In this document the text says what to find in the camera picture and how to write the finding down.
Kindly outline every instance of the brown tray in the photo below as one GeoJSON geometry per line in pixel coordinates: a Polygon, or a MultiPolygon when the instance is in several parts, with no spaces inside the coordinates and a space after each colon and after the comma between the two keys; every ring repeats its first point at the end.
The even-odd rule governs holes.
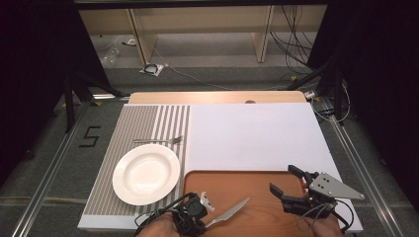
{"type": "Polygon", "coordinates": [[[184,194],[207,193],[215,212],[209,211],[204,223],[250,197],[232,217],[210,227],[205,237],[314,236],[297,228],[296,215],[283,212],[281,201],[269,191],[270,183],[287,196],[301,197],[305,192],[302,181],[289,172],[193,171],[185,177],[184,194]]]}

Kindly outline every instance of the white plate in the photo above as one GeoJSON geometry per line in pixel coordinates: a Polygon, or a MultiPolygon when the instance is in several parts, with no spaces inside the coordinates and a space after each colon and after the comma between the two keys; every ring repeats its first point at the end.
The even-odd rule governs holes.
{"type": "Polygon", "coordinates": [[[130,150],[112,178],[117,196],[126,203],[146,205],[166,197],[176,186],[180,164],[166,146],[147,144],[130,150]]]}

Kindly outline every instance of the striped placemat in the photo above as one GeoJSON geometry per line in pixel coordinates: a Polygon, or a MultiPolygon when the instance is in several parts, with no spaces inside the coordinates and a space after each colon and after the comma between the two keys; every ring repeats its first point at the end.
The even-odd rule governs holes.
{"type": "Polygon", "coordinates": [[[125,105],[83,214],[138,216],[140,213],[164,207],[180,197],[185,175],[190,110],[188,105],[125,105]],[[115,167],[124,155],[141,145],[132,141],[142,138],[170,139],[179,135],[184,136],[180,144],[160,143],[172,149],[181,164],[180,179],[173,191],[150,205],[135,206],[119,199],[112,186],[112,177],[115,167]]]}

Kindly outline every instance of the knife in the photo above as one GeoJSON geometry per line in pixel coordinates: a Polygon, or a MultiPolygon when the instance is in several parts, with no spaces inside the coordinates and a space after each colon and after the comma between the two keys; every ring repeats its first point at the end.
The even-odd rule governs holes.
{"type": "Polygon", "coordinates": [[[235,205],[230,210],[226,211],[222,215],[219,215],[218,217],[216,217],[215,219],[210,221],[208,224],[206,224],[206,228],[209,228],[210,226],[216,224],[217,222],[219,222],[221,220],[227,220],[228,218],[230,218],[235,212],[237,212],[239,209],[241,209],[241,207],[243,207],[243,205],[245,205],[249,199],[250,199],[250,197],[246,198],[241,203],[235,205]]]}

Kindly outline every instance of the fork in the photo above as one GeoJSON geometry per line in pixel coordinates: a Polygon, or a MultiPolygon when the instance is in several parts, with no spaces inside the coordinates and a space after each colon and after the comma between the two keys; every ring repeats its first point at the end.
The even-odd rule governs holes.
{"type": "Polygon", "coordinates": [[[166,142],[169,144],[176,144],[183,140],[183,136],[178,136],[172,139],[164,140],[164,139],[135,139],[133,143],[147,143],[147,142],[166,142]]]}

